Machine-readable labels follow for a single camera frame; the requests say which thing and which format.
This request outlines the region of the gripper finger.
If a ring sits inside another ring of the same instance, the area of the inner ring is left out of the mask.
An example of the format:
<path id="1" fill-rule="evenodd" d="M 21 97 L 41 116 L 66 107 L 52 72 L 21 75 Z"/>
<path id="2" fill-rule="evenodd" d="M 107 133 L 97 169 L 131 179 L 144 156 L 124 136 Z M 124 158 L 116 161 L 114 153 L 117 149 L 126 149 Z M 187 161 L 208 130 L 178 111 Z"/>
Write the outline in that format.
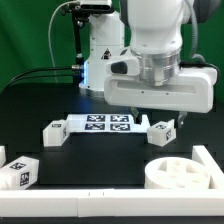
<path id="1" fill-rule="evenodd" d="M 131 115 L 133 117 L 135 124 L 141 124 L 142 123 L 142 114 L 134 107 L 131 108 Z"/>
<path id="2" fill-rule="evenodd" d="M 177 127 L 182 128 L 184 125 L 184 120 L 187 117 L 187 112 L 179 112 L 178 119 L 177 119 Z"/>

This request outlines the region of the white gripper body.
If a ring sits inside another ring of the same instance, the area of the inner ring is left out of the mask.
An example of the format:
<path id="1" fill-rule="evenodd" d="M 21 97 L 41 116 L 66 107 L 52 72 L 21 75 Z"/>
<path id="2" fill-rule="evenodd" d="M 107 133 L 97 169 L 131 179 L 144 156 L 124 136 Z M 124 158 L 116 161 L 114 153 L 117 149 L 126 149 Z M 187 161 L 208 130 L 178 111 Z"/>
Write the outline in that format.
<path id="1" fill-rule="evenodd" d="M 207 113 L 213 107 L 217 76 L 211 67 L 182 68 L 167 84 L 149 86 L 138 76 L 109 75 L 104 97 L 110 105 Z"/>

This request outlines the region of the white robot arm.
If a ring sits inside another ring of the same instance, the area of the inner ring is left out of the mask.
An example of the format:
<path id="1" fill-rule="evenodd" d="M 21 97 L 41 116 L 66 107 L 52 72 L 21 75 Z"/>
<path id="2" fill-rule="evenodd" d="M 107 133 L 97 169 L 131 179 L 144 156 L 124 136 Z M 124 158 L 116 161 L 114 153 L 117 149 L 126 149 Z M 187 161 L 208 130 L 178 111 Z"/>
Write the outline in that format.
<path id="1" fill-rule="evenodd" d="M 218 69 L 197 53 L 198 25 L 221 0 L 81 0 L 90 14 L 92 50 L 79 84 L 85 94 L 126 106 L 136 123 L 141 108 L 207 113 Z"/>

